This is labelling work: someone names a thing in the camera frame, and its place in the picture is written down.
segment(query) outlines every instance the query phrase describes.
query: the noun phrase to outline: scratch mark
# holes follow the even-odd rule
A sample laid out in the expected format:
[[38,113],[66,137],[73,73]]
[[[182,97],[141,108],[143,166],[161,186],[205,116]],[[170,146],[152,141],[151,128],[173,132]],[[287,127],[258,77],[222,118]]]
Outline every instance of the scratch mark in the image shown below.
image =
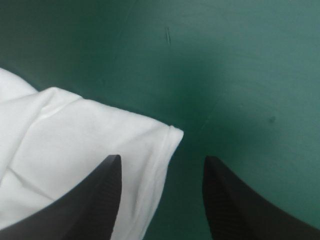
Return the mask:
[[120,28],[120,31],[119,31],[119,33],[118,33],[118,35],[117,35],[117,41],[116,41],[116,42],[117,42],[117,45],[116,45],[116,47],[115,47],[114,60],[117,59],[117,55],[118,55],[118,51],[119,51],[119,42],[120,42],[120,39],[121,39],[122,34],[123,34],[123,32],[124,32],[124,30],[125,30],[125,28],[126,28],[126,26],[127,26],[129,17],[130,17],[130,15],[131,15],[131,13],[133,12],[135,6],[137,5],[138,1],[139,1],[139,0],[134,0],[133,4],[132,4],[131,7],[129,8],[129,11],[128,11],[127,15],[125,16],[124,22],[123,22],[123,24],[122,24],[122,26],[121,26],[121,28]]
[[213,115],[214,115],[214,111],[216,106],[219,104],[220,102],[220,98],[215,102],[215,104],[212,106],[210,113],[208,114],[207,118],[205,119],[205,121],[203,122],[203,124],[201,125],[201,127],[199,128],[199,130],[197,131],[197,136],[199,137],[200,134],[203,132],[205,126],[208,125],[208,123],[210,122],[210,120],[212,119]]
[[170,29],[169,27],[165,28],[165,36],[166,36],[166,42],[169,46],[171,46],[171,36],[170,36]]

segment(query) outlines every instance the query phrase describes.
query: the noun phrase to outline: green wall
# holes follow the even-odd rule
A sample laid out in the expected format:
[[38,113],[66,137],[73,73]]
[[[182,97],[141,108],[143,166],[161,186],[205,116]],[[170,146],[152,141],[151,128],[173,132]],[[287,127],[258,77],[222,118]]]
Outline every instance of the green wall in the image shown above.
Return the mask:
[[206,155],[320,228],[320,1],[0,0],[0,67],[184,130],[146,240],[209,240]]

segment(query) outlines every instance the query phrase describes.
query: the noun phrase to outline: white fabric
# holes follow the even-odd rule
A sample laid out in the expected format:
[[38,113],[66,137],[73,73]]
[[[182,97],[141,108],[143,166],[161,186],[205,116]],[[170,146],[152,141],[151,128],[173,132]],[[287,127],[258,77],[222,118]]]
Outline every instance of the white fabric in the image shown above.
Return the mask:
[[112,240],[141,240],[183,132],[0,68],[0,229],[46,207],[106,156],[122,159]]

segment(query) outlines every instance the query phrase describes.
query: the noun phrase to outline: wrinkled fabric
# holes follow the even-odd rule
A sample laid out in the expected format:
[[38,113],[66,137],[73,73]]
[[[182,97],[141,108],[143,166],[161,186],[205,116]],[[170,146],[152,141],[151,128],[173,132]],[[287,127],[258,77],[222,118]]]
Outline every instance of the wrinkled fabric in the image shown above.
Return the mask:
[[112,240],[141,240],[183,132],[0,69],[0,229],[57,200],[108,155],[121,155]]

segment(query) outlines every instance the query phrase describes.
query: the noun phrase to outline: green surface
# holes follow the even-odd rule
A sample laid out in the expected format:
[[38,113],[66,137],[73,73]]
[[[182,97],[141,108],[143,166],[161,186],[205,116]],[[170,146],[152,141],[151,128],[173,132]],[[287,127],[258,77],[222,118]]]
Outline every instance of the green surface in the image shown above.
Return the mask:
[[320,2],[0,0],[0,66],[184,130],[146,240],[209,240],[205,155],[320,228]]

